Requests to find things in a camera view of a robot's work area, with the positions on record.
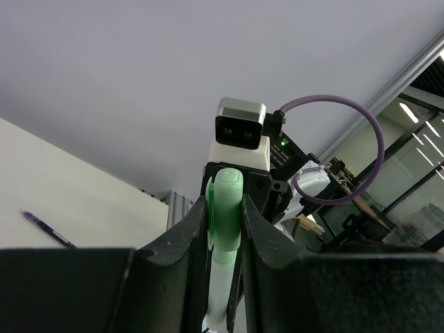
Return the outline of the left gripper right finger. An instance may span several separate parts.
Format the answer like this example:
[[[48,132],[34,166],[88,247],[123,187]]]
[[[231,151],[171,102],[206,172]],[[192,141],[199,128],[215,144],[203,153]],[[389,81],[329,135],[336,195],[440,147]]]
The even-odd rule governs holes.
[[[360,242],[311,253],[242,201],[249,332],[442,332],[443,256]]]

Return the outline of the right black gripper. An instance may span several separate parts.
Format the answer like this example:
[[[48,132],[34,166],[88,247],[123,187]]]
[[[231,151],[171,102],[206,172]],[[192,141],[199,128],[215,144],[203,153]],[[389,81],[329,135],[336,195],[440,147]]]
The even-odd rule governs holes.
[[[237,166],[224,162],[208,162],[203,171],[200,195],[204,196],[208,180],[225,168],[237,169],[244,177],[244,193],[249,195],[257,209],[268,222],[277,222],[291,200],[291,185],[275,180],[268,171]]]

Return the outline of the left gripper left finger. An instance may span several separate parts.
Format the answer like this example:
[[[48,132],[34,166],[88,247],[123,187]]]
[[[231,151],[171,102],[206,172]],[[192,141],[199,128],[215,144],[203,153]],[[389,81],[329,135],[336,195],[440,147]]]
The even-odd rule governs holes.
[[[207,205],[139,250],[1,251],[2,332],[199,332],[207,309]]]

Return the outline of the green highlighter cap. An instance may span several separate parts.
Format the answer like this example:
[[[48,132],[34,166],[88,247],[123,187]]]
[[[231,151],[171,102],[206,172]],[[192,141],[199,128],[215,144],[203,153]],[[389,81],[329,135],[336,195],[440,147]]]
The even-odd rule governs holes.
[[[241,202],[244,190],[242,173],[224,168],[212,176],[206,186],[208,227],[207,239],[210,250],[232,252],[241,243]]]

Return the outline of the purple gel pen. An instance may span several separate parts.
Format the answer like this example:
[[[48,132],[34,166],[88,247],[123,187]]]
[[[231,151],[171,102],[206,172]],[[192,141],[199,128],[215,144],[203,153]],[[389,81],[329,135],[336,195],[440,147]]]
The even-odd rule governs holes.
[[[59,244],[64,246],[65,248],[76,248],[76,246],[62,236],[59,232],[54,230],[50,225],[45,223],[42,219],[38,218],[33,213],[21,210],[20,214],[27,220],[30,221],[33,225],[37,226],[41,231],[45,234],[49,235],[52,239],[56,240]]]

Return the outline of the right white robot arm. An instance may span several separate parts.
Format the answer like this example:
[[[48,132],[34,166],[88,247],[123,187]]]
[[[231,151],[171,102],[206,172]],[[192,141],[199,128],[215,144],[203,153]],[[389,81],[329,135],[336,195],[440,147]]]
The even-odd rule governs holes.
[[[238,169],[243,174],[244,193],[272,224],[302,214],[311,203],[297,192],[294,177],[298,178],[299,188],[313,197],[330,184],[327,171],[284,132],[277,139],[263,136],[255,150],[223,145],[214,140],[203,172],[202,195],[207,184],[214,182],[217,172],[224,168]]]

